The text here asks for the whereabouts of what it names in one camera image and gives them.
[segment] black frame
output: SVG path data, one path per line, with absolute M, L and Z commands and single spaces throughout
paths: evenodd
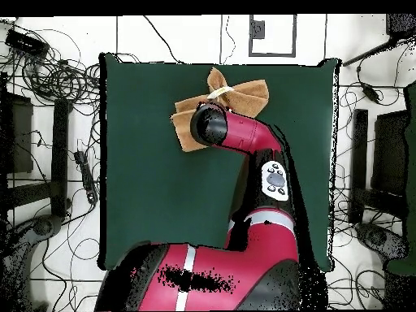
M 293 15 L 292 53 L 290 54 L 254 53 L 253 52 L 253 39 L 255 39 L 254 38 L 255 24 L 256 24 L 256 20 L 254 20 L 254 15 L 249 15 L 249 57 L 250 58 L 296 58 L 297 15 Z
M 12 114 L 7 114 L 5 109 L 7 96 L 7 74 L 0 75 L 0 129 L 5 133 L 13 133 Z M 8 188 L 7 166 L 0 166 L 0 176 L 6 177 L 0 193 L 0 221 L 4 226 L 7 223 L 7 211 L 17 206 L 27 205 L 50 197 L 51 214 L 64 218 L 67 213 L 67 137 L 68 116 L 72 110 L 71 103 L 66 99 L 57 99 L 54 102 L 54 130 L 51 163 L 51 181 L 35 184 L 26 184 L 14 188 Z M 7 137 L 0 137 L 0 152 L 7 158 L 7 151 L 12 149 Z
M 405 197 L 375 189 L 366 189 L 368 110 L 353 113 L 353 146 L 351 152 L 350 200 L 348 222 L 361 223 L 365 206 L 405 219 L 408 209 Z

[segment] dark green mat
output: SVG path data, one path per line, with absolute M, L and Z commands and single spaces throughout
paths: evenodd
M 279 126 L 291 146 L 314 256 L 323 271 L 332 268 L 327 257 L 328 181 L 338 62 L 327 60 L 321 67 L 216 66 L 230 85 L 266 80 L 270 101 L 258 118 Z M 212 67 L 119 63 L 105 55 L 106 206 L 102 202 L 98 261 L 106 269 L 140 241 L 223 247 L 243 157 L 214 148 L 184 153 L 169 119 L 175 102 L 208 92 Z
M 409 242 L 409 254 L 401 260 L 388 263 L 388 271 L 406 276 L 416 276 L 416 82 L 404 89 L 406 109 L 410 120 L 405 130 L 407 144 L 406 201 L 409 214 L 403 219 L 403 235 Z

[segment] cable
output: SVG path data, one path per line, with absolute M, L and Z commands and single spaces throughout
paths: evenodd
M 62 280 L 63 281 L 63 283 L 65 284 L 65 287 L 64 287 L 64 289 L 63 289 L 63 291 L 61 292 L 61 294 L 59 295 L 59 297 L 58 297 L 58 299 L 56 300 L 56 302 L 54 303 L 54 307 L 52 308 L 52 312 L 55 312 L 55 309 L 56 309 L 56 305 L 58 304 L 58 302 L 59 302 L 59 300 L 62 298 L 62 296 L 63 296 L 63 294 L 65 293 L 65 290 L 67 289 L 67 281 L 65 281 L 64 279 L 62 279 L 59 275 L 56 275 L 55 273 L 53 273 L 52 271 L 50 271 L 49 270 L 49 268 L 46 266 L 46 264 L 45 264 L 45 256 L 46 256 L 46 254 L 47 254 L 47 252 L 48 252 L 48 248 L 49 248 L 49 238 L 46 240 L 46 249 L 45 249 L 45 252 L 43 253 L 43 256 L 42 256 L 42 266 L 43 266 L 43 268 L 48 272 L 48 273 L 50 273 L 51 275 L 53 275 L 53 276 L 55 276 L 56 278 L 58 278 L 58 279 L 60 279 L 60 280 Z
M 231 52 L 231 54 L 230 55 L 228 55 L 226 58 L 225 58 L 225 60 L 224 60 L 224 62 L 223 62 L 223 64 L 225 64 L 226 62 L 227 62 L 227 60 L 229 59 L 229 58 L 231 58 L 232 57 L 232 55 L 234 54 L 234 50 L 236 49 L 236 41 L 234 41 L 234 38 L 232 38 L 231 37 L 231 35 L 230 35 L 230 33 L 228 32 L 228 21 L 230 20 L 230 15 L 228 16 L 228 18 L 227 18 L 227 24 L 225 25 L 225 32 L 227 33 L 227 35 L 228 35 L 228 37 L 230 37 L 230 39 L 232 40 L 232 43 L 234 44 L 234 47 L 232 48 L 232 52 Z
M 400 58 L 397 60 L 397 64 L 396 64 L 396 77 L 395 77 L 395 81 L 394 81 L 394 85 L 392 86 L 392 87 L 389 87 L 390 89 L 395 89 L 397 92 L 398 92 L 398 97 L 400 96 L 400 95 L 402 95 L 402 93 L 400 93 L 399 92 L 399 87 L 396 87 L 396 83 L 397 83 L 397 75 L 398 75 L 398 65 L 399 65 L 399 63 L 400 63 L 400 61 L 401 61 L 401 58 L 403 57 L 403 55 L 404 55 L 404 53 L 406 52 L 406 50 L 401 54 L 401 56 L 400 56 Z M 345 130 L 345 134 L 346 134 L 346 136 L 350 139 L 350 140 L 352 140 L 352 138 L 351 138 L 351 136 L 349 135 L 349 124 L 351 124 L 352 123 L 352 118 L 353 118 L 353 112 L 355 111 L 355 107 L 357 106 L 357 103 L 358 102 L 360 102 L 362 99 L 364 99 L 364 98 L 366 98 L 366 97 L 368 97 L 367 96 L 367 94 L 365 93 L 364 94 L 364 96 L 363 97 L 357 97 L 357 94 L 355 93 L 355 92 L 353 92 L 353 91 L 351 91 L 350 90 L 350 88 L 353 88 L 353 87 L 357 87 L 357 86 L 359 86 L 359 87 L 362 87 L 363 86 L 363 82 L 361 81 L 361 79 L 360 79 L 360 74 L 359 74 L 359 72 L 360 72 L 360 68 L 358 68 L 357 69 L 357 78 L 358 78 L 358 81 L 356 81 L 356 82 L 353 82 L 352 84 L 350 84 L 350 85 L 348 85 L 347 86 L 347 88 L 346 88 L 346 90 L 345 90 L 345 93 L 341 96 L 341 98 L 340 98 L 340 106 L 341 107 L 348 107 L 349 108 L 349 117 L 348 117 L 348 119 L 347 119 L 347 122 L 346 122 L 346 124 L 345 125 L 343 125 L 342 127 L 340 127 L 340 128 L 338 128 L 337 129 L 337 131 L 338 131 L 338 134 L 341 134 L 342 132 L 344 132 L 344 130 Z M 377 87 L 377 86 L 375 86 L 374 87 L 374 89 L 386 89 L 387 87 L 383 87 L 383 86 L 381 86 L 381 87 Z M 378 96 L 378 98 L 380 99 L 380 101 L 383 101 L 383 99 L 384 99 L 384 94 L 383 94 L 383 92 L 381 91 L 381 90 L 375 90 L 375 93 L 379 93 L 379 96 Z M 350 102 L 349 100 L 348 100 L 348 96 L 349 95 L 353 95 L 353 102 Z M 380 102 L 378 102 L 381 106 L 390 106 L 390 105 L 392 105 L 392 104 L 394 104 L 395 102 L 397 102 L 397 100 L 398 100 L 398 97 L 397 97 L 397 99 L 394 101 L 394 102 L 392 102 L 391 104 L 383 104 L 383 103 L 380 103 Z M 346 154 L 347 152 L 349 152 L 351 149 L 352 149 L 353 147 L 350 147 L 349 149 L 346 149 L 346 150 L 344 150 L 343 152 L 341 152 L 341 153 L 339 153 L 339 154 L 337 154 L 336 155 L 336 157 L 337 158 L 339 158 L 340 156 L 342 156 L 342 155 L 344 155 L 344 154 Z M 340 167 L 341 168 L 341 175 L 336 175 L 336 186 L 335 186 L 335 188 L 334 188 L 334 191 L 336 192 L 336 198 L 335 198 L 335 201 L 338 201 L 338 209 L 337 210 L 335 210 L 335 214 L 337 215 L 337 214 L 339 214 L 339 213 L 341 213 L 343 216 L 344 216 L 344 218 L 343 219 L 340 219 L 340 218 L 338 218 L 338 217 L 335 217 L 335 224 L 337 224 L 337 223 L 339 223 L 338 225 L 336 225 L 336 227 L 335 227 L 335 230 L 333 231 L 333 236 L 336 236 L 336 235 L 338 235 L 338 234 L 340 234 L 340 233 L 344 233 L 344 234 L 346 234 L 346 235 L 348 235 L 348 236 L 350 236 L 350 238 L 349 238 L 349 241 L 347 242 L 347 243 L 345 243 L 345 244 L 343 244 L 343 245 L 334 245 L 333 246 L 333 248 L 335 248 L 335 247 L 345 247 L 346 245 L 349 245 L 349 243 L 351 243 L 352 242 L 352 240 L 354 240 L 354 239 L 357 239 L 357 237 L 353 234 L 353 232 L 355 232 L 355 229 L 354 229 L 354 225 L 353 224 L 350 224 L 350 223 L 348 223 L 348 221 L 346 221 L 347 220 L 347 218 L 348 218 L 348 214 L 346 213 L 346 210 L 347 209 L 344 209 L 344 208 L 342 208 L 341 206 L 340 206 L 340 204 L 342 203 L 342 202 L 346 202 L 347 204 L 348 203 L 350 203 L 351 201 L 350 201 L 350 199 L 349 199 L 349 195 L 347 195 L 346 193 L 345 193 L 345 191 L 349 191 L 349 188 L 346 188 L 346 179 L 347 178 L 349 178 L 349 175 L 346 175 L 345 174 L 345 168 L 340 164 L 340 163 L 336 163 L 336 165 L 338 166 L 338 167 Z M 341 181 L 341 186 L 340 187 L 338 187 L 337 185 L 338 185 L 338 183 L 339 183 L 339 181 Z M 365 207 L 364 208 L 364 210 L 371 210 L 371 211 L 374 211 L 375 212 L 375 214 L 374 214 L 374 216 L 372 217 L 372 219 L 371 219 L 371 221 L 370 221 L 370 223 L 373 223 L 373 224 L 377 224 L 377 225 L 381 225 L 381 224 L 384 224 L 384 223 L 387 223 L 387 224 L 389 224 L 389 226 L 391 227 L 394 223 L 397 223 L 397 222 L 400 222 L 400 220 L 399 221 L 396 221 L 395 220 L 395 218 L 393 218 L 392 219 L 392 221 L 387 221 L 387 222 L 377 222 L 377 219 L 379 219 L 382 215 L 383 215 L 383 212 L 381 212 L 380 210 L 375 210 L 375 209 L 372 209 L 372 208 L 370 208 L 370 207 Z M 341 227 L 340 225 L 341 224 L 343 224 L 343 223 L 346 223 L 346 224 L 348 224 L 348 226 L 347 227 L 345 227 L 345 226 L 343 226 L 343 227 Z M 347 272 L 349 273 L 349 278 L 347 278 L 347 279 L 339 279 L 339 280 L 337 280 L 337 281 L 334 281 L 334 282 L 332 282 L 331 284 L 329 284 L 328 285 L 328 289 L 334 289 L 333 287 L 332 287 L 332 285 L 334 284 L 334 283 L 336 283 L 336 282 L 338 282 L 338 281 L 341 281 L 341 280 L 348 280 L 349 282 L 350 282 L 350 286 L 349 286 L 349 288 L 348 289 L 351 289 L 351 291 L 353 290 L 353 286 L 352 286 L 352 282 L 354 282 L 355 283 L 355 290 L 356 290 L 356 294 L 357 294 L 357 297 L 358 297 L 358 300 L 359 300 L 359 303 L 360 303 L 360 306 L 363 308 L 363 309 L 365 309 L 365 306 L 364 306 L 364 304 L 363 304 L 363 302 L 362 302 L 362 297 L 369 297 L 369 296 L 373 296 L 375 299 L 377 299 L 377 300 L 379 300 L 380 302 L 382 302 L 382 304 L 385 304 L 385 301 L 384 301 L 384 299 L 383 298 L 381 298 L 381 296 L 379 295 L 379 293 L 378 293 L 378 291 L 377 291 L 377 289 L 376 288 L 374 288 L 373 286 L 371 286 L 370 288 L 363 288 L 359 283 L 358 283 L 358 279 L 359 279 L 359 277 L 362 275 L 362 274 L 364 274 L 364 273 L 366 273 L 366 272 L 369 272 L 369 271 L 372 271 L 372 270 L 365 270 L 365 271 L 361 271 L 361 272 L 358 272 L 357 273 L 357 277 L 356 277 L 356 279 L 355 280 L 353 280 L 353 275 L 351 274 L 351 272 L 346 268 L 346 266 L 344 265 L 344 264 L 342 264 L 337 258 L 334 258 L 341 266 L 343 266 L 344 267 L 344 269 L 345 270 L 347 270 Z M 379 272 L 377 272 L 377 271 L 372 271 L 372 272 L 374 272 L 375 274 L 377 274 L 377 275 L 380 275 L 380 276 L 382 276 Z M 352 297 L 351 297 L 351 300 L 350 301 L 347 301 L 347 300 L 345 300 L 346 302 L 345 303 L 343 303 L 343 302 L 338 302 L 338 303 L 334 303 L 334 302 L 330 302 L 329 303 L 329 305 L 328 305 L 328 308 L 329 309 L 332 309 L 332 310 L 337 310 L 337 308 L 336 307 L 334 307 L 334 306 L 336 306 L 336 305 L 338 305 L 338 306 L 342 306 L 342 307 L 346 307 L 346 306 L 351 306 L 351 301 L 352 301 Z
M 143 15 L 143 17 L 149 22 L 149 24 L 151 25 L 151 27 L 153 28 L 153 30 L 158 34 L 158 36 L 160 37 L 160 39 L 166 44 L 167 48 L 169 49 L 169 53 L 171 53 L 171 57 L 177 62 L 177 63 L 184 63 L 180 60 L 177 60 L 175 56 L 173 56 L 171 47 L 167 44 L 166 40 L 162 37 L 162 35 L 159 33 L 159 31 L 154 27 L 154 25 L 152 24 L 152 22 L 149 20 L 149 18 L 147 18 L 146 15 Z

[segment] brown towel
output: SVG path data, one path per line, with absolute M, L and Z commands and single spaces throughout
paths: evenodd
M 216 68 L 211 69 L 207 81 L 210 93 L 227 86 L 227 81 L 223 74 Z M 264 80 L 249 81 L 232 86 L 232 88 L 234 90 L 227 91 L 211 101 L 219 102 L 233 109 L 236 113 L 249 117 L 256 117 L 269 101 L 269 91 Z M 198 103 L 208 102 L 208 96 L 209 94 L 204 94 L 175 103 L 176 113 L 171 116 L 171 121 L 175 126 L 176 135 L 179 138 L 182 150 L 185 152 L 206 147 L 192 138 L 190 122 Z

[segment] black cable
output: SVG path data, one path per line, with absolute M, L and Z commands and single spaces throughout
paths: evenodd
M 49 238 L 46 240 L 46 249 L 45 249 L 45 252 L 43 253 L 43 256 L 42 256 L 42 262 L 41 262 L 41 264 L 42 264 L 43 268 L 44 268 L 44 269 L 45 269 L 48 273 L 50 273 L 51 275 L 55 276 L 56 278 L 58 278 L 58 279 L 62 280 L 62 281 L 63 281 L 63 283 L 65 284 L 63 291 L 62 291 L 62 292 L 61 292 L 61 294 L 59 295 L 58 299 L 57 299 L 57 300 L 56 300 L 56 302 L 54 303 L 54 307 L 52 308 L 52 312 L 55 312 L 56 305 L 58 304 L 59 300 L 62 298 L 63 294 L 65 293 L 65 291 L 66 291 L 66 289 L 67 289 L 67 281 L 65 281 L 64 279 L 62 279 L 59 275 L 56 275 L 55 273 L 53 273 L 52 271 L 50 271 L 50 270 L 49 270 L 49 268 L 46 266 L 46 264 L 45 264 L 45 256 L 46 256 L 46 254 L 47 254 L 47 252 L 48 252 L 48 248 L 49 248 Z
M 232 48 L 231 54 L 228 55 L 225 58 L 223 64 L 225 64 L 227 62 L 227 60 L 232 57 L 232 55 L 234 54 L 234 50 L 236 49 L 236 41 L 234 41 L 234 38 L 232 38 L 231 35 L 230 35 L 230 33 L 228 32 L 228 21 L 229 20 L 230 20 L 230 16 L 228 16 L 228 18 L 227 18 L 227 24 L 225 25 L 225 32 L 227 33 L 228 37 L 230 37 L 230 39 L 232 40 L 232 43 L 234 44 L 234 47 Z
M 162 37 L 162 35 L 159 33 L 159 31 L 154 27 L 154 25 L 152 24 L 152 22 L 149 20 L 149 18 L 147 18 L 146 15 L 143 15 L 143 17 L 149 22 L 149 24 L 151 25 L 151 27 L 153 28 L 153 30 L 158 34 L 158 36 L 160 37 L 160 39 L 166 44 L 167 48 L 169 49 L 169 53 L 171 53 L 171 57 L 177 62 L 177 63 L 184 63 L 180 60 L 177 60 L 175 56 L 173 56 L 171 47 L 167 44 L 166 40 Z
M 68 38 L 70 38 L 72 40 L 72 38 L 69 35 L 67 35 L 64 32 L 60 32 L 58 30 L 43 29 L 43 30 L 39 30 L 39 31 L 55 31 L 57 33 L 61 33 L 65 36 L 67 36 Z M 26 32 L 27 32 L 27 34 L 33 35 L 37 39 L 40 39 L 41 41 L 47 43 L 40 35 L 36 34 L 34 31 L 26 30 Z M 97 97 L 99 95 L 99 93 L 95 92 L 94 90 L 95 89 L 98 90 L 98 87 L 99 87 L 99 64 L 96 63 L 92 66 L 86 67 L 81 62 L 81 54 L 80 54 L 80 49 L 79 49 L 78 45 L 73 40 L 72 40 L 72 42 L 74 43 L 74 45 L 78 49 L 78 53 L 79 53 L 78 61 L 75 61 L 75 60 L 72 60 L 72 59 L 62 60 L 62 57 L 61 57 L 61 54 L 59 53 L 59 51 L 56 50 L 53 47 L 50 47 L 50 50 L 48 51 L 48 57 L 44 58 L 44 59 L 34 58 L 33 56 L 27 55 L 23 52 L 11 49 L 9 51 L 9 54 L 5 57 L 6 61 L 4 61 L 4 62 L 2 61 L 0 63 L 0 65 L 2 66 L 2 68 L 6 67 L 7 65 L 11 65 L 11 64 L 13 65 L 13 72 L 11 73 L 11 78 L 9 79 L 9 81 L 13 80 L 13 88 L 15 87 L 15 85 L 17 85 L 15 83 L 15 78 L 16 77 L 21 77 L 23 82 L 26 85 L 26 86 L 19 85 L 22 88 L 21 93 L 24 95 L 24 90 L 31 91 L 33 93 L 33 96 L 41 103 L 40 106 L 53 106 L 54 104 L 47 104 L 47 102 L 53 102 L 55 98 L 66 98 L 66 99 L 69 99 L 72 102 L 73 105 L 90 105 L 93 108 L 93 111 L 91 113 L 85 114 L 84 112 L 78 110 L 74 106 L 75 111 L 81 113 L 82 115 L 93 117 L 91 129 L 90 129 L 90 134 L 89 134 L 89 140 L 88 140 L 88 144 L 86 145 L 85 154 L 88 157 L 89 156 L 89 151 L 90 150 L 93 151 L 93 156 L 95 157 L 95 159 L 98 160 L 98 162 L 95 163 L 95 165 L 93 166 L 93 167 L 96 167 L 99 164 L 100 159 L 97 156 L 97 153 L 96 153 L 96 150 L 95 150 L 94 146 L 96 144 L 100 145 L 100 139 L 99 139 L 99 137 L 100 137 L 100 133 L 99 133 L 100 120 L 98 119 L 99 104 L 98 104 L 98 97 Z M 136 61 L 140 62 L 138 60 L 138 58 L 136 58 L 136 56 L 133 55 L 133 54 L 125 54 L 125 55 L 131 56 L 133 59 L 135 59 L 135 62 Z M 22 69 L 21 76 L 17 76 L 17 71 L 18 71 L 19 68 Z M 39 131 L 31 131 L 29 133 L 25 133 L 25 134 L 22 134 L 22 135 L 29 135 L 30 136 L 32 133 L 36 133 L 40 137 L 40 140 L 38 142 L 30 142 L 32 145 L 37 145 L 38 147 L 43 145 L 48 149 L 53 148 L 53 145 L 46 144 L 45 140 L 43 139 L 43 137 L 42 137 L 42 135 Z M 16 143 L 16 145 L 18 147 L 20 147 L 22 150 L 25 150 L 26 152 L 30 153 L 28 150 L 26 150 L 24 147 L 20 146 L 19 144 Z M 67 154 L 68 154 L 68 157 L 72 161 L 75 160 L 75 159 L 72 158 L 74 153 L 71 152 L 69 149 L 67 150 Z M 32 154 L 31 154 L 31 156 L 32 156 L 33 160 L 35 161 L 39 172 L 41 173 L 42 180 L 47 182 L 46 181 L 46 176 L 42 172 L 39 163 L 33 157 Z M 95 240 L 93 238 L 88 238 L 86 240 L 81 241 L 76 246 L 75 250 L 72 250 L 71 244 L 69 243 L 69 238 L 77 231 L 77 229 L 83 223 L 85 217 L 90 212 L 92 212 L 93 209 L 95 209 L 95 206 L 92 206 L 92 207 L 90 207 L 90 209 L 86 213 L 84 213 L 82 215 L 79 215 L 75 218 L 72 218 L 72 208 L 73 208 L 73 205 L 74 205 L 74 202 L 73 202 L 74 197 L 75 197 L 76 193 L 80 190 L 83 190 L 83 189 L 77 190 L 74 193 L 74 195 L 72 196 L 72 202 L 71 202 L 72 206 L 71 206 L 70 219 L 67 222 L 64 222 L 62 224 L 62 226 L 64 226 L 66 224 L 70 224 L 71 222 L 73 222 L 73 221 L 75 221 L 79 218 L 83 218 L 80 221 L 80 223 L 77 225 L 76 229 L 71 233 L 71 235 L 69 234 L 70 228 L 68 226 L 67 241 L 68 241 L 68 246 L 69 246 L 70 250 L 72 251 L 72 258 L 71 258 L 71 265 L 70 265 L 71 277 L 72 277 L 72 261 L 73 261 L 74 257 L 77 257 L 78 259 L 92 259 L 92 258 L 94 258 L 98 255 L 98 253 L 97 253 L 92 258 L 82 258 L 82 257 L 80 257 L 79 255 L 76 254 L 76 250 L 80 247 L 80 244 L 82 244 L 83 242 L 85 242 L 87 240 L 98 242 L 97 240 Z M 57 278 L 55 281 L 64 282 L 64 289 L 61 292 L 58 300 L 54 303 L 53 311 L 56 310 L 57 304 L 59 303 L 60 299 L 62 299 L 63 294 L 67 290 L 67 282 L 62 277 L 60 277 L 60 276 L 56 275 L 55 273 L 51 272 L 48 269 L 48 267 L 46 266 L 45 260 L 47 258 L 49 258 L 54 252 L 56 252 L 64 243 L 65 243 L 65 241 L 58 248 L 56 248 L 52 253 L 50 253 L 46 257 L 47 251 L 48 251 L 48 248 L 49 248 L 49 240 L 48 240 L 47 241 L 47 246 L 46 246 L 46 251 L 44 252 L 41 263 L 39 263 L 37 266 L 35 266 L 35 268 L 33 268 L 32 271 L 31 271 L 31 273 L 32 273 L 36 268 L 38 268 L 40 265 L 42 265 L 46 271 L 48 271 L 51 275 L 53 275 Z M 83 280 L 70 279 L 69 281 L 71 281 L 71 285 L 72 285 L 71 290 L 69 292 L 69 302 L 59 311 L 64 310 L 68 306 L 71 306 L 74 311 L 77 311 L 78 308 L 80 307 L 81 302 L 86 298 L 85 297 L 85 298 L 81 299 L 80 303 L 77 306 L 74 306 L 72 304 L 72 302 L 74 301 L 75 304 L 76 304 L 76 293 L 77 293 L 77 287 L 74 286 L 74 282 L 80 282 L 80 281 L 83 281 Z
M 365 273 L 373 273 L 373 274 L 376 274 L 376 275 L 378 275 L 378 276 L 380 276 L 383 280 L 384 280 L 384 276 L 383 275 L 381 275 L 378 271 L 374 271 L 374 270 L 372 270 L 372 269 L 365 269 L 364 271 L 361 271 L 361 272 L 359 272 L 358 274 L 357 274 L 357 277 L 356 277 L 356 279 L 355 279 L 355 290 L 356 290 L 356 293 L 357 293 L 357 298 L 358 298 L 358 301 L 359 301 L 359 303 L 360 303 L 360 305 L 361 305 L 361 307 L 364 309 L 364 310 L 366 310 L 366 307 L 364 306 L 364 304 L 362 303 L 362 299 L 361 299 L 361 297 L 360 297 L 360 295 L 362 295 L 362 293 L 360 292 L 360 290 L 358 289 L 358 279 L 360 278 L 360 276 L 362 275 L 362 274 L 365 274 Z M 384 306 L 384 299 L 383 298 L 381 298 L 380 297 L 380 295 L 377 295 L 377 296 L 375 296 L 375 295 L 373 295 L 372 293 L 369 293 L 368 292 L 368 290 L 367 290 L 367 294 L 370 296 L 373 296 L 375 299 L 377 299 L 378 301 L 380 301 L 382 304 L 383 304 L 383 306 Z

